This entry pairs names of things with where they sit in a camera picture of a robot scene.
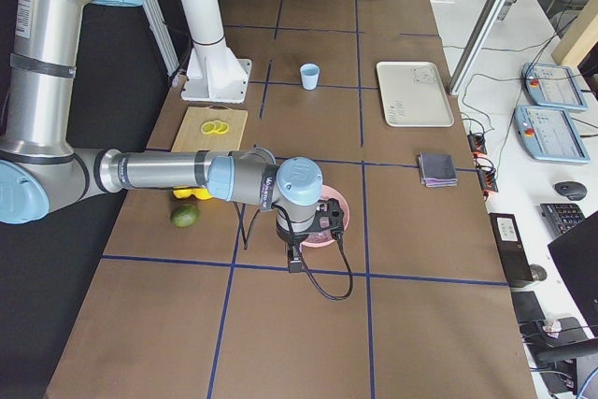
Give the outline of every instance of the black monitor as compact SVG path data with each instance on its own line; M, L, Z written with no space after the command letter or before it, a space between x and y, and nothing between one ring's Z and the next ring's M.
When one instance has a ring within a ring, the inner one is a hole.
M598 211L548 245L562 280L589 326L598 326ZM594 335L598 328L591 327Z

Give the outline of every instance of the computer mouse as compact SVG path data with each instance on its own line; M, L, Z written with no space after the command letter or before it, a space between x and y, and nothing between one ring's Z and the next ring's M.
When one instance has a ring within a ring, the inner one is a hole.
M559 195L566 196L569 201L583 200L588 193L586 186L576 181L557 182L554 185L554 190Z

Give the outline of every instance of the pink plate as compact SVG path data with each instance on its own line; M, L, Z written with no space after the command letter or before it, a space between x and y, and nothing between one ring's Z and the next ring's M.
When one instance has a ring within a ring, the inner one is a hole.
M332 187L321 186L320 199L328 200L329 198L337 199L338 203L340 204L340 208L343 209L343 212L345 212L345 217L343 217L343 226L345 227L345 229L347 229L347 226L349 226L349 205L347 204L347 200L345 199L345 197L343 197L343 195L341 195ZM319 248L325 247L326 245L330 245L333 242L334 240L330 235L330 231L324 231L322 233L310 235L301 244L305 245L306 247Z

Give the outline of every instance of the blue cup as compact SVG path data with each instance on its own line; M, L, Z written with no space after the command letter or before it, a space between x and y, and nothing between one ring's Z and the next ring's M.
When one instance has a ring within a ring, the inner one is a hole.
M318 77L320 76L320 68L313 63L307 63L303 64L299 71L301 72L303 89L307 89L308 91L316 89L316 86L318 86Z

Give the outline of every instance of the blue and white control panel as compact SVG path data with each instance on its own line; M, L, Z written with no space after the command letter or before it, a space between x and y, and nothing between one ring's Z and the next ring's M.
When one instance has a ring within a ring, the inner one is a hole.
M588 109L583 92L571 68L555 64L527 63L522 75L532 101L543 107L563 107L572 111Z
M569 113L561 107L515 109L515 123L525 149L539 161L584 164L590 155Z

